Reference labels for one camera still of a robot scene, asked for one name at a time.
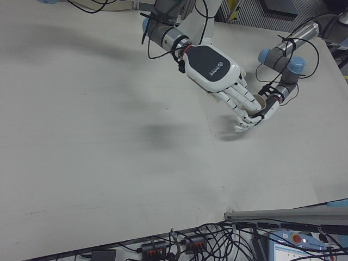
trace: yellow stripe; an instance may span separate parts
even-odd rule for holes
[[[233,10],[233,8],[235,7],[235,4],[237,4],[237,0],[228,0],[227,4],[228,4],[229,9]]]

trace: robotic hand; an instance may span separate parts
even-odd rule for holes
[[[248,115],[247,111],[260,111],[261,105],[246,89],[242,70],[234,60],[213,45],[189,45],[183,52],[183,61],[191,80],[218,101],[224,101],[237,114],[236,132],[260,122],[260,116],[251,118]]]
[[[56,3],[59,0],[38,1]],[[293,57],[297,48],[315,37],[348,45],[348,11],[341,15],[325,14],[310,20],[275,48],[260,52],[260,63],[282,76],[276,87],[267,84],[258,95],[252,95],[246,88],[241,67],[212,45],[214,16],[222,0],[196,1],[194,11],[177,27],[178,13],[184,2],[156,1],[151,15],[145,15],[147,20],[143,23],[143,40],[148,36],[172,53],[181,72],[218,101],[224,101],[237,115],[236,132],[246,131],[268,120],[296,88],[305,66],[301,57]]]

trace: black connector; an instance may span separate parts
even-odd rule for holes
[[[165,241],[141,245],[142,261],[158,261],[165,259],[167,244]]]
[[[92,251],[91,261],[116,261],[116,250]]]
[[[202,235],[185,237],[180,243],[186,245],[186,254],[200,253],[207,249],[207,238]]]

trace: red emergency stop button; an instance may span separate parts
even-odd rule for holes
[[[294,234],[291,239],[293,240],[294,243],[301,243],[301,237],[299,235]]]

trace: white table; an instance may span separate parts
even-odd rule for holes
[[[298,98],[235,134],[234,114],[171,57],[147,58],[141,20],[1,1],[0,260],[348,196],[348,86],[323,41]],[[257,92],[258,52],[277,32],[217,24],[214,42]],[[310,73],[314,51],[296,53]]]

